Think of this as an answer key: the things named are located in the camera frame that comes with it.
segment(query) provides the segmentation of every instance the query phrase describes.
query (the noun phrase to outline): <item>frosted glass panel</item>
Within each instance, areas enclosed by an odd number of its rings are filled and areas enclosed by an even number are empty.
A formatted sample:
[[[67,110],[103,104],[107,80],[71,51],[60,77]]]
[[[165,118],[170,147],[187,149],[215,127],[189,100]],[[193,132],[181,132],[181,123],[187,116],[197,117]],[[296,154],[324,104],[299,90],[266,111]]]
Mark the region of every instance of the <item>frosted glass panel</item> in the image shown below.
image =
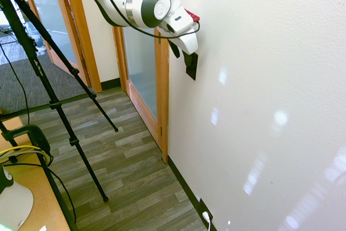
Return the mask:
[[[66,58],[76,64],[75,55],[58,0],[34,0],[42,24]]]
[[[130,81],[157,120],[154,38],[132,28],[123,30]]]

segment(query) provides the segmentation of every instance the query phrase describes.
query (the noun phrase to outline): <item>laminate flooring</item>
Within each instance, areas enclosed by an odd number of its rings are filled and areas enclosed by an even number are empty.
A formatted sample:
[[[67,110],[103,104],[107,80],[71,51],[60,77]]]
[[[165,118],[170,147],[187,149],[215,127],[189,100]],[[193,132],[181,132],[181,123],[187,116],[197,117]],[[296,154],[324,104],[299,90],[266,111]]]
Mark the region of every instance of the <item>laminate flooring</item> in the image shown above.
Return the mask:
[[[55,157],[51,169],[66,185],[80,231],[206,230],[134,105],[121,88],[97,100],[119,132],[85,98],[63,105],[109,201],[104,203],[55,110],[31,113],[31,123],[45,133]],[[57,185],[71,210],[61,184]]]

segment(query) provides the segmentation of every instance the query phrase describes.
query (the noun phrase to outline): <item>tripod leg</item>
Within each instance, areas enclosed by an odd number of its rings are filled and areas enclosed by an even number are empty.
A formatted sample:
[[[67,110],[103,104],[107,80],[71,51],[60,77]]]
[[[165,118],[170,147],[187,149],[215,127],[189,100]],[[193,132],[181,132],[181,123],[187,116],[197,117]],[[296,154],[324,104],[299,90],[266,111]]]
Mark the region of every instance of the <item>tripod leg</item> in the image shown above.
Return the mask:
[[[56,109],[67,132],[70,135],[70,144],[72,146],[76,146],[81,158],[83,159],[92,179],[94,180],[100,194],[102,195],[103,201],[107,201],[108,198],[106,197],[94,171],[91,168],[91,165],[88,162],[88,159],[85,157],[85,154],[79,144],[79,140],[76,137],[62,107],[61,107],[61,102],[59,101],[59,99],[57,98],[57,96],[54,93],[54,90],[51,86],[51,84],[49,83],[47,76],[43,70],[43,68],[41,67],[41,64],[36,56],[36,48],[34,46],[34,40],[32,38],[29,38],[23,28],[23,25],[21,23],[21,21],[19,20],[19,17],[17,15],[16,10],[14,9],[14,7],[12,6],[11,0],[0,0],[0,6],[2,11],[4,12],[6,18],[9,21],[10,26],[12,27],[13,32],[15,33],[19,43],[23,46],[23,49],[28,57],[28,60],[30,61],[36,75],[39,77],[39,79],[41,80],[44,88],[47,91],[47,94],[49,96],[49,98],[51,99],[50,103],[50,108],[51,109]]]
[[[5,125],[2,121],[0,121],[0,130],[1,130],[1,134],[4,137],[4,139],[7,140],[7,138],[5,138],[5,137],[9,131],[7,130],[7,128],[5,127]],[[10,144],[13,147],[18,146],[17,142],[13,138],[9,139],[8,141],[10,142]]]
[[[109,116],[106,114],[106,112],[103,110],[103,108],[100,106],[100,104],[96,100],[96,94],[92,93],[88,87],[84,84],[82,79],[79,77],[78,73],[79,71],[72,67],[70,62],[67,60],[67,58],[64,56],[64,54],[61,52],[59,47],[56,45],[56,43],[53,41],[52,37],[48,33],[48,31],[45,29],[45,27],[42,25],[40,20],[36,17],[36,15],[31,11],[30,7],[27,5],[27,3],[24,0],[15,0],[15,2],[18,4],[21,11],[27,16],[27,18],[30,20],[30,22],[35,26],[37,31],[41,34],[41,36],[49,43],[49,45],[52,47],[52,49],[56,52],[60,60],[65,64],[69,72],[75,77],[75,79],[78,81],[78,83],[82,86],[84,91],[88,94],[88,96],[92,99],[94,104],[97,106],[97,108],[101,111],[103,116],[107,119],[107,121],[110,123],[110,125],[114,128],[115,132],[118,132],[118,129],[112,122],[112,120],[109,118]]]

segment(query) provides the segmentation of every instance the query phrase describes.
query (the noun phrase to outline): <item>door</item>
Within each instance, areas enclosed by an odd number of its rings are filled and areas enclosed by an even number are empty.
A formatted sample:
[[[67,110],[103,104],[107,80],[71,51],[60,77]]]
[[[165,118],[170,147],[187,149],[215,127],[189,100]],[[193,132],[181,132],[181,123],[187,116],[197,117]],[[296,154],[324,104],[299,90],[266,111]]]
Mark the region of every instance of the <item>door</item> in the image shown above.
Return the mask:
[[[79,76],[86,85],[90,85],[87,68],[82,63],[82,51],[72,19],[68,0],[28,0],[31,10],[38,16],[52,39],[69,60],[79,69]],[[55,65],[69,73],[57,54],[44,41],[48,55]]]
[[[158,34],[155,29],[145,29]],[[133,28],[115,28],[122,84],[168,161],[168,42]]]

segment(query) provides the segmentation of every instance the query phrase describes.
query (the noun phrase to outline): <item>power outlet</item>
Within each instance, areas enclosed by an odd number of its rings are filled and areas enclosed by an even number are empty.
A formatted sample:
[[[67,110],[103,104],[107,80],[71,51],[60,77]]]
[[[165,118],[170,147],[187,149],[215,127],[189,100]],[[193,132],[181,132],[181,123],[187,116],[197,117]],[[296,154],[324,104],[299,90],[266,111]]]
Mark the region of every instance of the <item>power outlet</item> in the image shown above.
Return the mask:
[[[208,214],[209,214],[209,218],[210,218],[210,221],[212,220],[212,214],[211,214],[211,212],[209,211],[209,209],[207,208],[207,205],[204,203],[204,201],[201,199],[200,201],[199,201],[199,206],[201,207],[201,213],[203,213],[203,212],[208,212]]]

